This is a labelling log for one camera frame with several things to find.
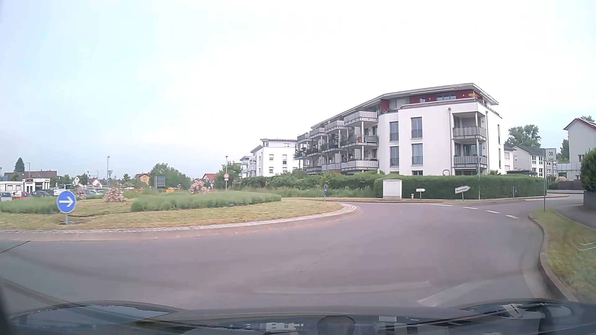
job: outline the white arrow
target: white arrow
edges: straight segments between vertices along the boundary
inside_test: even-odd
[[[70,207],[74,203],[74,201],[69,196],[66,196],[66,199],[68,199],[68,200],[59,200],[58,202],[59,203],[67,203],[68,205],[66,205],[66,207]]]

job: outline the direction sign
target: direction sign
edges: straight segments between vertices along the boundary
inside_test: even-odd
[[[547,162],[557,161],[557,149],[545,149],[547,154]]]
[[[471,189],[471,187],[469,187],[468,185],[464,185],[464,186],[460,186],[460,187],[456,187],[455,188],[455,193],[459,194],[459,193],[463,193],[463,192],[467,192]]]
[[[70,213],[75,209],[76,197],[69,190],[63,191],[56,198],[56,205],[61,212]]]

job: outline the blue traffic sign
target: blue traffic sign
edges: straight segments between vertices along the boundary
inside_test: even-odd
[[[76,197],[71,191],[63,191],[56,199],[56,205],[63,213],[70,213],[75,209]]]

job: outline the asphalt road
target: asphalt road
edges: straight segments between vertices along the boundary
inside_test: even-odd
[[[4,300],[17,312],[84,300],[198,309],[548,297],[536,269],[541,234],[527,219],[541,201],[356,205],[349,219],[207,237],[0,241]]]

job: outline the green hedge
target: green hedge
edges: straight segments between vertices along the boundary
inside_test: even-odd
[[[55,197],[41,197],[31,199],[17,199],[0,201],[0,212],[26,214],[54,214],[59,213]]]
[[[468,185],[470,190],[464,193],[464,199],[478,199],[478,176],[402,176],[385,175],[374,181],[374,193],[378,198],[383,197],[383,180],[401,179],[402,197],[409,198],[415,194],[417,188],[424,188],[422,198],[426,199],[461,199],[461,194],[455,194],[455,188]],[[482,175],[480,177],[480,196],[483,199],[510,198],[513,196],[513,186],[516,187],[516,197],[541,196],[544,194],[544,180],[542,178],[519,175]]]
[[[131,210],[133,212],[143,212],[148,210],[244,206],[272,201],[281,201],[281,196],[278,194],[241,191],[213,192],[195,195],[174,192],[158,196],[141,196],[132,203]]]

